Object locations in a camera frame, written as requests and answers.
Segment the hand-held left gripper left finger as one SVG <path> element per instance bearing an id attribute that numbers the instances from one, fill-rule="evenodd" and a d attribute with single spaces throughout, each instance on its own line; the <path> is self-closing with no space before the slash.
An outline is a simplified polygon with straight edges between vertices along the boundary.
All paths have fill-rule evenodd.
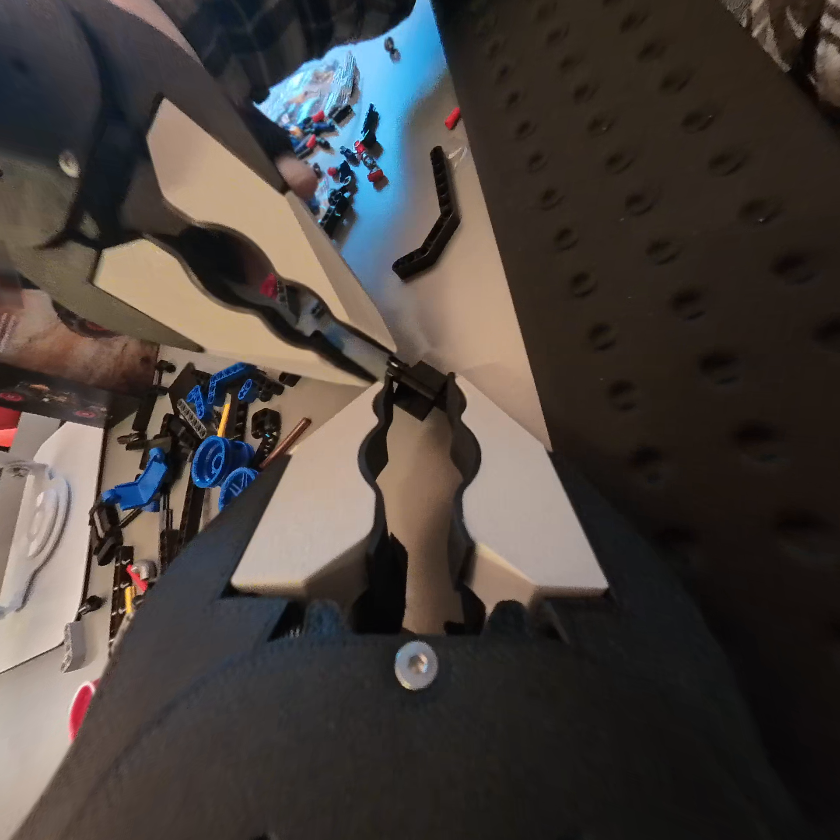
<path id="1" fill-rule="evenodd" d="M 377 479 L 388 463 L 394 382 L 373 385 L 283 458 L 232 586 L 289 601 L 329 601 L 363 634 L 398 634 L 407 556 Z"/>

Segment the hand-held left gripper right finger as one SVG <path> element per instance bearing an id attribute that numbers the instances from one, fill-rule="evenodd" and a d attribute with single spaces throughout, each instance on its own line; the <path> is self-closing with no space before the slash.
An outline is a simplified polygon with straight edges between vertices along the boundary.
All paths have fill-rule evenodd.
<path id="1" fill-rule="evenodd" d="M 608 582 L 548 450 L 461 375 L 449 375 L 449 457 L 459 483 L 447 556 L 463 634 L 501 603 L 532 613 L 553 599 L 600 597 Z"/>

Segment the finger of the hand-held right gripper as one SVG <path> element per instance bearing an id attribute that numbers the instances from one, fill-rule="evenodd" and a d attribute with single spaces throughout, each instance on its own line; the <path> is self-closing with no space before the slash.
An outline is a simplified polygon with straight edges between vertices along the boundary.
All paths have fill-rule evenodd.
<path id="1" fill-rule="evenodd" d="M 219 358 L 337 385 L 382 379 L 377 361 L 360 364 L 295 330 L 286 338 L 267 315 L 218 301 L 180 256 L 146 238 L 103 250 L 93 284 Z"/>
<path id="2" fill-rule="evenodd" d="M 147 133 L 168 204 L 191 223 L 243 237 L 281 279 L 306 288 L 331 315 L 396 352 L 374 301 L 302 200 L 252 171 L 174 103 L 163 99 Z"/>

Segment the black connector assembly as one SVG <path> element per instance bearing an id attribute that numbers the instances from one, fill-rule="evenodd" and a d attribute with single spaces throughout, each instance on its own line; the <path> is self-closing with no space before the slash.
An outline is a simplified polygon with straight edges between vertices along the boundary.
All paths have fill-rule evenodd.
<path id="1" fill-rule="evenodd" d="M 449 377 L 426 362 L 409 365 L 392 356 L 386 372 L 393 383 L 393 402 L 418 421 L 433 411 L 447 412 Z"/>

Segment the person's right forearm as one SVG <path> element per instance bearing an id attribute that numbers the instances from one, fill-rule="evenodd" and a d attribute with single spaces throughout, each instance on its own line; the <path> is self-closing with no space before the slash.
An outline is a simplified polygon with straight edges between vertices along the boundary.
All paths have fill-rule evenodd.
<path id="1" fill-rule="evenodd" d="M 168 18 L 236 100 L 258 100 L 331 49 L 390 32 L 414 1 L 167 1 Z"/>

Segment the person's right hand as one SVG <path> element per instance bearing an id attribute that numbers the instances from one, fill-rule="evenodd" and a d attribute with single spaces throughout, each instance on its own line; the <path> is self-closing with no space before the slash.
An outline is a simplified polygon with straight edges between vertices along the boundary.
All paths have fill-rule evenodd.
<path id="1" fill-rule="evenodd" d="M 275 166 L 288 185 L 300 199 L 310 201 L 319 188 L 319 177 L 305 161 L 294 154 L 282 154 L 276 157 Z"/>

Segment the blue L-shaped beam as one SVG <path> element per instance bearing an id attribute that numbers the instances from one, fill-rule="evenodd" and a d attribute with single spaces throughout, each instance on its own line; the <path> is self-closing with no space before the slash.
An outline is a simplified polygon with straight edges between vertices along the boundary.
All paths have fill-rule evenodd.
<path id="1" fill-rule="evenodd" d="M 236 385 L 244 383 L 255 370 L 256 368 L 252 364 L 237 362 L 211 374 L 205 390 L 206 402 L 217 404 L 218 401 L 223 401 L 222 394 L 227 393 L 229 389 Z"/>

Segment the brown axle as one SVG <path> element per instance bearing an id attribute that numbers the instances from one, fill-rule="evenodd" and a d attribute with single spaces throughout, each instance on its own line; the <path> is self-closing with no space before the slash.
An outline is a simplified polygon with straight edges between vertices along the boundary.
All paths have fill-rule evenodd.
<path id="1" fill-rule="evenodd" d="M 308 416 L 303 417 L 294 428 L 285 436 L 270 454 L 265 457 L 257 467 L 258 471 L 266 469 L 279 457 L 287 455 L 297 445 L 300 438 L 309 430 L 312 425 L 312 419 Z"/>

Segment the scattered small pins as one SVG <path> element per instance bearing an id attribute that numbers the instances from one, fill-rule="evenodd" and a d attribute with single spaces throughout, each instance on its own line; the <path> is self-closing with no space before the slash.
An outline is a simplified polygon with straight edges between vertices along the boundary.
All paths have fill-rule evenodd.
<path id="1" fill-rule="evenodd" d="M 359 173 L 363 172 L 364 179 L 374 186 L 385 180 L 376 152 L 382 116 L 374 100 L 364 100 L 359 63 L 358 68 L 358 99 L 352 107 L 331 112 L 323 122 L 320 112 L 300 126 L 283 127 L 290 134 L 297 158 L 309 163 L 319 178 L 318 190 L 308 204 L 320 228 L 331 238 L 347 223 Z"/>

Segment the black bent beam with pins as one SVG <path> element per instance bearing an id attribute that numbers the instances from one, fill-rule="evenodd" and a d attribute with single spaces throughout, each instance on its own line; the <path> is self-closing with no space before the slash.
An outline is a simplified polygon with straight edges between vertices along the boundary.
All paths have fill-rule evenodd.
<path id="1" fill-rule="evenodd" d="M 155 363 L 152 384 L 140 400 L 139 408 L 134 415 L 131 431 L 129 434 L 118 437 L 118 443 L 127 451 L 142 450 L 146 445 L 148 440 L 148 427 L 154 407 L 159 398 L 167 393 L 167 388 L 163 385 L 163 377 L 174 371 L 175 365 L 166 359 L 159 359 Z"/>

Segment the long grey beam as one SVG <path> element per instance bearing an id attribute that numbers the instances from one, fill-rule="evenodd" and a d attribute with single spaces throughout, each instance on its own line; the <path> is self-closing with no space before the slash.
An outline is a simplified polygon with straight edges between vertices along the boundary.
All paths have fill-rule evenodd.
<path id="1" fill-rule="evenodd" d="M 183 423 L 189 427 L 196 439 L 199 441 L 204 441 L 205 439 L 216 435 L 215 426 L 212 424 L 205 424 L 204 421 L 196 415 L 196 412 L 184 398 L 179 397 L 176 400 L 175 413 L 178 417 L 180 417 Z"/>

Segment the clear bag of small pins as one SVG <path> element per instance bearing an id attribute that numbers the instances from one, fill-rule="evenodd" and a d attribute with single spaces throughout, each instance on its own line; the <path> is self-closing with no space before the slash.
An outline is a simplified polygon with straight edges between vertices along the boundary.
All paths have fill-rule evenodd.
<path id="1" fill-rule="evenodd" d="M 256 105 L 268 119 L 289 129 L 331 112 L 352 107 L 358 99 L 359 68 L 352 49 L 341 49 L 303 64 L 269 89 Z"/>

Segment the monster truck toy box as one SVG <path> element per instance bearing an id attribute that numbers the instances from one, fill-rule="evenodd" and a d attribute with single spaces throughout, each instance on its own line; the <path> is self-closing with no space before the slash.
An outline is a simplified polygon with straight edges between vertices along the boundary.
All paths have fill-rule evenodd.
<path id="1" fill-rule="evenodd" d="M 24 413 L 108 427 L 133 414 L 170 369 L 159 345 L 88 321 L 2 269 L 2 430 Z"/>

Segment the thin black beam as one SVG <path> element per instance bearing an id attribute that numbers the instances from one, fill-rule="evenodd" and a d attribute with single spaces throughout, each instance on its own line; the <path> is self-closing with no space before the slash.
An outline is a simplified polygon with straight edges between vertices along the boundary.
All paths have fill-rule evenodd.
<path id="1" fill-rule="evenodd" d="M 133 547 L 129 545 L 119 547 L 114 555 L 108 630 L 109 644 L 112 644 L 119 634 L 120 627 L 129 612 L 130 603 L 133 599 L 133 580 L 129 573 L 129 566 L 133 559 Z"/>

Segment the black frame piece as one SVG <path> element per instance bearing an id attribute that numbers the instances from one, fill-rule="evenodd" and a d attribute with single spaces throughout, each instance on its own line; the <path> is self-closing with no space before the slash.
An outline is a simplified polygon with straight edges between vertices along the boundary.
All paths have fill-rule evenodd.
<path id="1" fill-rule="evenodd" d="M 119 508 L 98 500 L 89 510 L 91 557 L 102 567 L 114 561 L 123 546 L 123 527 Z"/>

